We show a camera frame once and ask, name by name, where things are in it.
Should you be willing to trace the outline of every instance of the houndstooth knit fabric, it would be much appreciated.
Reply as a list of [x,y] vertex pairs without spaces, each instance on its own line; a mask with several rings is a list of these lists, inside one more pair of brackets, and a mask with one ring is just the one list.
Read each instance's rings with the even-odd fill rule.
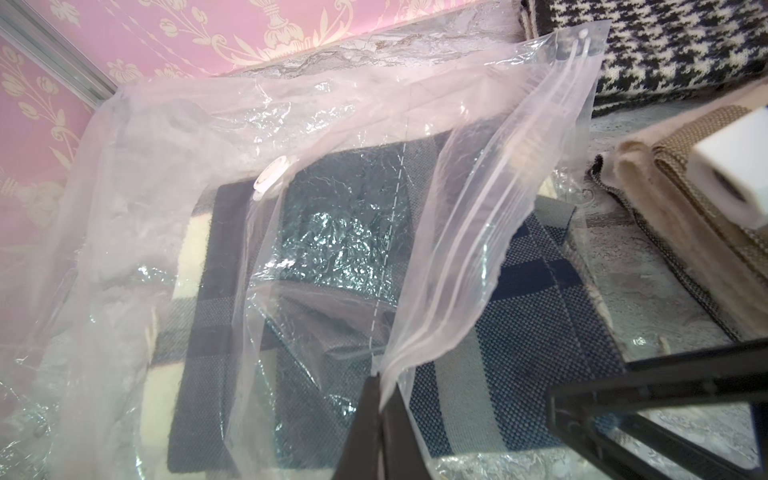
[[526,36],[610,19],[594,115],[690,97],[765,71],[760,0],[524,0]]

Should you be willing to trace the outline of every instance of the vacuum storage bag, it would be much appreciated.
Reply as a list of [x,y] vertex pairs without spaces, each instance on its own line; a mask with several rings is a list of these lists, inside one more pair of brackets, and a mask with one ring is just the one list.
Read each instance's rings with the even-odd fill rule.
[[607,30],[120,91],[41,255],[74,343],[51,477],[330,478],[366,378],[407,405],[480,316]]

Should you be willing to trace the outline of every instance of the folded blanket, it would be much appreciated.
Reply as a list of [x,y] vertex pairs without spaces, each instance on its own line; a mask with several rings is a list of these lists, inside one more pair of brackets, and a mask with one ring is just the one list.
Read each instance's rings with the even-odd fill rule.
[[612,187],[603,182],[604,158],[602,155],[596,156],[594,163],[588,171],[589,177],[601,189],[605,190],[632,216],[637,227],[645,233],[648,240],[659,250],[661,257],[667,264],[680,285],[696,300],[701,308],[710,316],[710,318],[723,330],[723,332],[734,342],[743,340],[742,334],[736,326],[736,321],[726,311],[720,308],[720,304],[712,298],[710,291],[701,286],[691,275],[688,265],[679,258],[670,244],[659,237],[658,233],[648,224],[645,217],[637,211],[632,203],[627,199],[624,192],[616,187]]
[[[546,427],[547,390],[624,372],[579,274],[561,253],[573,211],[537,198],[475,328],[416,370],[410,407],[432,457],[560,445]],[[612,421],[600,425],[609,429]]]
[[728,222],[687,182],[684,171],[695,143],[765,103],[768,79],[652,125],[623,139],[606,156],[602,175],[666,240],[743,339],[768,336],[766,231]]
[[[399,177],[399,165],[407,165],[409,156],[417,160],[414,165],[428,164],[442,148],[443,137],[434,138],[431,144],[416,141],[330,154],[314,164],[318,171],[297,174],[289,187],[287,197],[293,206],[284,206],[290,215],[282,220],[285,228],[275,242],[275,253],[278,263],[296,268],[280,272],[275,281],[301,284],[304,289],[334,289],[339,295],[355,289],[378,295],[385,312],[376,324],[381,330],[371,330],[370,319],[365,319],[370,337],[365,343],[374,349],[385,341],[379,336],[392,319],[391,306],[386,305],[396,302],[402,275],[394,260],[408,258],[407,245],[387,241],[382,248],[395,255],[394,263],[382,262],[378,267],[362,257],[352,263],[334,257],[333,268],[313,270],[303,259],[312,264],[317,260],[322,266],[328,259],[316,255],[323,249],[329,249],[329,255],[338,251],[378,255],[380,234],[389,236],[392,231],[393,238],[407,238],[419,198],[389,180]],[[323,211],[343,203],[323,203],[327,192],[322,190],[336,187],[318,174],[335,169],[333,177],[343,179],[335,164],[343,166],[345,158],[359,161],[361,156],[376,161],[366,162],[371,171],[349,172],[345,180],[347,191],[359,202],[346,215],[324,216]],[[232,324],[237,308],[233,285],[241,267],[251,188],[252,181],[247,180],[204,195],[187,228],[174,300],[170,312],[158,320],[154,358],[144,385],[141,451],[155,478],[203,478],[215,471],[237,475],[222,436],[235,387],[237,354],[232,343],[243,328]],[[292,197],[291,189],[296,196]],[[371,203],[373,194],[378,200]],[[399,214],[386,217],[399,219],[395,223],[374,214],[387,202],[392,201],[390,207],[395,204],[393,195],[407,200]],[[417,369],[410,407],[433,455],[555,445],[558,441],[545,424],[547,388],[624,371],[581,278],[561,254],[572,212],[573,207],[562,202],[537,200],[535,215],[510,244],[498,286],[476,327],[457,349]],[[339,225],[334,224],[336,218],[342,220]],[[310,231],[317,241],[295,241],[307,238]],[[351,249],[337,250],[322,241],[322,231]],[[349,242],[355,239],[350,237],[360,234],[372,250],[354,250]],[[288,257],[295,261],[284,261]],[[379,268],[376,277],[384,283],[372,285],[367,269],[359,269],[356,278],[355,264]],[[359,384],[371,371],[372,357],[350,348],[359,344],[359,329],[354,325],[340,323],[306,302],[284,296],[276,302],[283,317],[265,325],[255,382],[270,405],[262,419],[274,443],[270,465],[295,472],[333,468],[343,444],[339,439],[346,436]],[[314,337],[305,335],[313,325]],[[289,336],[288,326],[293,328]],[[322,346],[310,341],[318,335]],[[302,339],[307,339],[306,349],[297,349]]]
[[521,15],[528,38],[612,20],[595,115],[754,77],[768,61],[760,0],[523,0]]

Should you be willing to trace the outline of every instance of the beige fabric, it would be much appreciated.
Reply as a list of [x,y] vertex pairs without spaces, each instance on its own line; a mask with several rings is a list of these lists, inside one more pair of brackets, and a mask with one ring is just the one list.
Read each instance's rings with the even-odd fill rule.
[[750,109],[740,105],[713,110],[657,142],[654,159],[717,236],[768,286],[768,229],[750,230],[731,223],[685,176],[694,145],[748,113]]
[[[743,258],[756,252],[755,243],[728,244],[691,202],[692,196],[684,193],[672,178],[679,177],[673,167],[680,163],[670,160],[670,155],[680,152],[690,132],[684,131],[672,143],[663,142],[670,133],[685,124],[728,105],[739,105],[748,110],[768,104],[768,78],[755,81],[703,107],[684,112],[659,124],[652,125],[619,143],[606,156],[604,181],[622,189],[630,202],[648,223],[670,244],[676,255],[690,268],[690,275],[706,287],[712,297],[736,320],[745,339],[768,336],[768,286]],[[657,167],[653,146],[662,153],[667,176]]]

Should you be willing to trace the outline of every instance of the plaid fabric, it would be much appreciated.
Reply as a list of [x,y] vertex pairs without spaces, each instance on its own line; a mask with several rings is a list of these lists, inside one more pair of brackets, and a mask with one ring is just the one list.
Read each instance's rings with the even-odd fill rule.
[[[230,322],[251,194],[251,180],[225,185],[206,194],[190,219],[141,414],[144,451],[164,476],[237,475],[222,432],[239,355],[233,335],[242,326]],[[417,369],[411,409],[433,455],[555,445],[545,427],[546,389],[623,371],[578,274],[560,254],[572,211],[556,200],[537,200],[541,220],[530,216],[515,235],[492,301],[470,336]],[[351,416],[343,413],[354,411],[356,382],[370,371],[370,357],[345,362],[342,371],[319,366],[336,373],[327,376],[335,385],[323,384],[322,395],[308,396],[306,372],[269,328],[261,352],[262,367],[272,371],[263,385],[276,389],[271,394],[277,464],[332,468],[341,447],[334,439],[346,434],[344,419]],[[326,395],[334,391],[344,395]],[[318,415],[328,421],[318,423]],[[317,425],[327,427],[321,429],[325,436],[315,435]]]
[[610,19],[594,114],[756,77],[768,61],[760,0],[523,0],[528,38]]
[[475,328],[455,350],[416,370],[410,407],[431,456],[559,445],[546,427],[548,388],[624,372],[581,278],[561,254],[572,212],[537,199]]

